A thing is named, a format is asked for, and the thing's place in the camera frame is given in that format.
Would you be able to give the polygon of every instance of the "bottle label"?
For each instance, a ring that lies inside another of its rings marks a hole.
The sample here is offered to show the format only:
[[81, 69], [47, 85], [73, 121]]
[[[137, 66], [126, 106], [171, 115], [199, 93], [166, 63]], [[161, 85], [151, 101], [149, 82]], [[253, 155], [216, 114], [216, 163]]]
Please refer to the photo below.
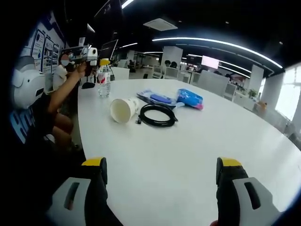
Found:
[[98, 74], [99, 83], [104, 85], [111, 82], [110, 72], [101, 72]]

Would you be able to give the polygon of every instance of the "blue package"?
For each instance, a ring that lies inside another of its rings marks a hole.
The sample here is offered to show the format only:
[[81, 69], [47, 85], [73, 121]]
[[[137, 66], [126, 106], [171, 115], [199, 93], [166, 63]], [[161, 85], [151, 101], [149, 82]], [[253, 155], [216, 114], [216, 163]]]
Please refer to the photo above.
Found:
[[195, 107], [197, 109], [203, 109], [203, 98], [187, 89], [178, 90], [177, 102], [182, 102], [186, 105]]
[[157, 94], [151, 94], [150, 98], [153, 100], [160, 101], [165, 104], [171, 104], [171, 100], [169, 98], [165, 98], [165, 97], [159, 96]]
[[150, 89], [138, 92], [137, 97], [148, 104], [163, 104], [171, 109], [185, 106], [184, 103], [177, 102], [176, 98], [169, 98], [159, 93], [155, 93]]

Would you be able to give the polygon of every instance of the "coiled cable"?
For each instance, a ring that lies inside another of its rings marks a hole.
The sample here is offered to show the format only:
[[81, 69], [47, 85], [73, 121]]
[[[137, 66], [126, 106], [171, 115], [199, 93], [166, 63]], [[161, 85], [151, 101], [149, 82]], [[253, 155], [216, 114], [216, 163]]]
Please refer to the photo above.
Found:
[[[145, 112], [149, 110], [156, 110], [160, 111], [164, 114], [166, 114], [170, 119], [167, 121], [158, 121], [154, 119], [150, 119], [145, 116]], [[174, 112], [167, 106], [165, 105], [160, 105], [160, 104], [149, 104], [145, 105], [141, 108], [140, 110], [140, 115], [138, 120], [136, 121], [137, 124], [141, 124], [141, 121], [143, 121], [146, 124], [156, 126], [156, 127], [170, 127], [173, 126], [178, 119], [175, 117]]]

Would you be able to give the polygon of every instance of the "leg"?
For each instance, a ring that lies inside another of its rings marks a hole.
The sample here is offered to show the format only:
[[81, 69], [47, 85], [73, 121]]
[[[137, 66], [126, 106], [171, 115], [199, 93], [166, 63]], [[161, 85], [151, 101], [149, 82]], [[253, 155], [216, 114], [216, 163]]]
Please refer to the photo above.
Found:
[[55, 127], [58, 127], [67, 134], [71, 134], [73, 129], [73, 122], [67, 116], [57, 113], [55, 116]]
[[52, 135], [55, 137], [55, 144], [62, 150], [66, 151], [71, 144], [71, 136], [62, 129], [54, 126]]

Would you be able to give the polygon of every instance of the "poster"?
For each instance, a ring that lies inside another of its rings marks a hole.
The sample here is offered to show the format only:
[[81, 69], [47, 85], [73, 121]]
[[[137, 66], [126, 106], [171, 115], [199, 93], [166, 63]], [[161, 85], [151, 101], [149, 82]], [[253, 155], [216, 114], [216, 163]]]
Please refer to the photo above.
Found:
[[44, 40], [45, 35], [37, 29], [36, 35], [34, 36], [32, 49], [31, 49], [31, 56], [34, 59], [34, 64], [37, 70], [41, 71], [41, 63], [42, 63], [42, 53], [44, 47]]
[[59, 46], [54, 44], [53, 51], [52, 51], [52, 65], [51, 65], [51, 72], [53, 73], [58, 66], [58, 57], [59, 57]]
[[53, 41], [48, 37], [45, 39], [44, 55], [43, 55], [43, 73], [51, 73]]

